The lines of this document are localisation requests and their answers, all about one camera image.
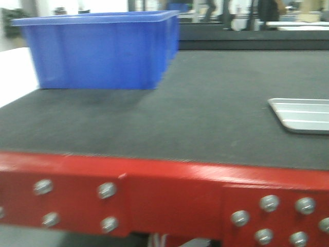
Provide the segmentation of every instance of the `bolt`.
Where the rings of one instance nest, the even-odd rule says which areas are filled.
[[[118,220],[114,217],[108,217],[101,222],[103,233],[109,233],[117,228],[119,225]]]
[[[290,236],[290,243],[295,247],[306,247],[307,240],[308,237],[305,232],[297,232]]]
[[[315,205],[313,198],[305,197],[296,202],[295,209],[303,215],[310,215],[314,212]]]
[[[51,212],[42,218],[42,225],[46,228],[52,227],[60,222],[60,217],[57,213]]]
[[[117,192],[117,187],[114,183],[105,183],[98,187],[98,197],[106,199],[113,196]]]
[[[260,200],[261,209],[268,213],[277,210],[279,204],[280,199],[274,195],[265,196]]]
[[[0,207],[0,219],[2,219],[5,216],[5,209],[4,207]]]
[[[325,218],[319,222],[319,228],[321,231],[329,234],[329,218]]]
[[[34,184],[33,191],[37,196],[44,195],[51,192],[53,189],[52,181],[49,179],[42,179]]]
[[[250,219],[249,213],[244,210],[237,211],[233,213],[231,216],[232,223],[237,227],[244,226],[245,224],[248,223],[249,219]]]
[[[273,232],[270,229],[262,229],[255,233],[255,240],[260,245],[267,245],[273,239]]]

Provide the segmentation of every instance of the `blue plastic bin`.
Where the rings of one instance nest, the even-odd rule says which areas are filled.
[[[178,50],[178,11],[17,19],[43,89],[154,89]]]
[[[169,4],[169,10],[179,10],[181,13],[188,12],[189,8],[187,4]]]

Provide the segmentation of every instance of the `red steel beam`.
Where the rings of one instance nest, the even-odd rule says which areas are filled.
[[[53,182],[53,191],[36,196],[33,185]],[[291,246],[294,232],[308,234],[309,246],[326,246],[329,234],[318,223],[329,217],[329,172],[181,161],[142,160],[0,152],[0,223],[40,227],[50,212],[60,216],[54,229],[101,234],[100,222],[115,217],[110,234],[162,233],[222,240],[224,246],[257,246],[254,233],[274,232],[267,245]],[[97,196],[99,185],[112,182],[117,192]],[[259,200],[280,198],[278,210],[266,213]],[[313,214],[302,215],[295,202],[316,201]],[[236,227],[232,213],[246,210],[250,222]]]

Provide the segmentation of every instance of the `metal plate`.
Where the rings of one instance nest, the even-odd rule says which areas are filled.
[[[288,130],[329,134],[329,100],[274,98],[268,102]]]

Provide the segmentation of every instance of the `black table top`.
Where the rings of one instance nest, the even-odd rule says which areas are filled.
[[[270,98],[328,98],[328,51],[183,51],[157,90],[38,90],[0,109],[0,150],[329,169],[329,136]]]

